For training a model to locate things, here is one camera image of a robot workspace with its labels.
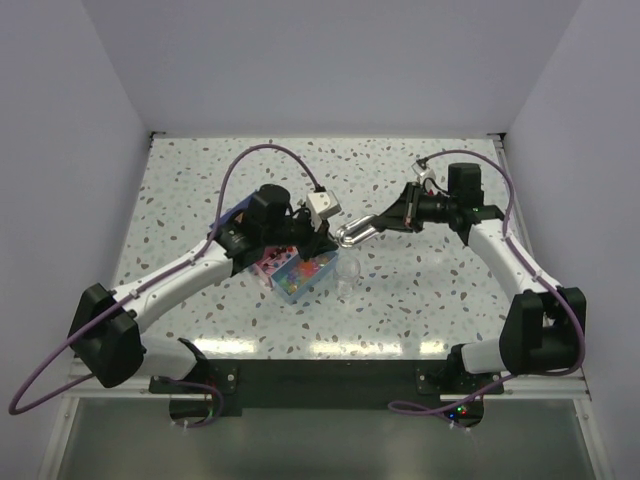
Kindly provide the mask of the clear plastic jar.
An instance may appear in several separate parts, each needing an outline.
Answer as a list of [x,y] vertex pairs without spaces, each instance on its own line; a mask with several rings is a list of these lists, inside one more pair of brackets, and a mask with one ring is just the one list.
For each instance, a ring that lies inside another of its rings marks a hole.
[[345,299],[354,294],[361,273],[360,262],[351,256],[341,256],[334,267],[334,282],[336,295]]

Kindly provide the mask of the four-compartment candy tray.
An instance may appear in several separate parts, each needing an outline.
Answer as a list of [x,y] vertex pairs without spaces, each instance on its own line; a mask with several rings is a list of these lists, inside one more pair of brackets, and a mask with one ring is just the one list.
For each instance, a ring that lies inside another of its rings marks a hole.
[[328,222],[316,227],[312,210],[293,208],[288,190],[264,185],[210,225],[232,262],[232,274],[253,274],[287,303],[326,276],[338,245]]

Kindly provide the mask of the metal candy scoop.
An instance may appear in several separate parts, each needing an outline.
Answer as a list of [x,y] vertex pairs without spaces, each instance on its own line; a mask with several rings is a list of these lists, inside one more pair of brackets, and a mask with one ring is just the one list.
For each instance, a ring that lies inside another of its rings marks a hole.
[[341,225],[335,231],[335,242],[341,248],[351,249],[377,237],[384,229],[374,225],[375,219],[375,215],[365,215]]

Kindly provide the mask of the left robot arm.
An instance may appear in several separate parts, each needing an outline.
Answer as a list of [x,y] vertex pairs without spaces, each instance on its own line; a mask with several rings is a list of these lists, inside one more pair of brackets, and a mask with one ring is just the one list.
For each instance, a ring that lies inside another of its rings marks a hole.
[[105,388],[147,375],[169,377],[185,392],[200,390],[207,380],[204,355],[188,340],[148,335],[150,326],[197,292],[252,266],[270,248],[293,247],[303,260],[336,250],[328,220],[340,210],[335,194],[323,187],[293,211],[285,188],[261,186],[177,260],[114,289],[100,283],[87,288],[68,335],[72,350]]

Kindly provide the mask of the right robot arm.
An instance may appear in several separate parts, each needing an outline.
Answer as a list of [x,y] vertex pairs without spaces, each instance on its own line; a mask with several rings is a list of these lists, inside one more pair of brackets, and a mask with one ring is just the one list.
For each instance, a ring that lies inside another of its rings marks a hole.
[[581,366],[584,294],[562,287],[517,246],[506,213],[484,202],[479,165],[450,165],[447,188],[440,193],[430,193],[423,183],[408,183],[372,226],[378,232],[418,233],[427,223],[445,224],[455,232],[485,263],[510,302],[498,338],[452,349],[445,369],[452,390],[469,392],[481,374],[491,372],[561,375]]

